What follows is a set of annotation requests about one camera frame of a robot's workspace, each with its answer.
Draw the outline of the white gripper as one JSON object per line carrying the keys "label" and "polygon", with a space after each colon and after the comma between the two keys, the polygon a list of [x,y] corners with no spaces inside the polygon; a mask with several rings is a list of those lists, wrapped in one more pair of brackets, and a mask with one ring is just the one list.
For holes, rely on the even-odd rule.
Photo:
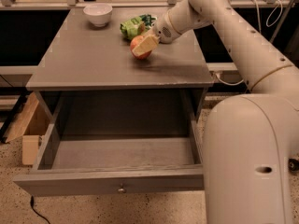
{"label": "white gripper", "polygon": [[159,36],[160,41],[165,44],[172,43],[181,36],[181,32],[178,28],[178,20],[170,10],[157,19],[153,28],[150,28],[143,34],[144,38],[141,44],[144,45],[147,50],[153,51],[159,44],[159,38],[156,35]]}

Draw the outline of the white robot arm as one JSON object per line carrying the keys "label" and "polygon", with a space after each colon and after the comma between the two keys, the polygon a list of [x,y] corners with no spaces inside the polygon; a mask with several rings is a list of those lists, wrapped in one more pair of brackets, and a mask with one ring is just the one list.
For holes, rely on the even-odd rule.
{"label": "white robot arm", "polygon": [[207,224],[293,224],[288,160],[299,144],[299,69],[231,7],[183,0],[147,31],[133,54],[210,22],[249,93],[218,103],[202,145]]}

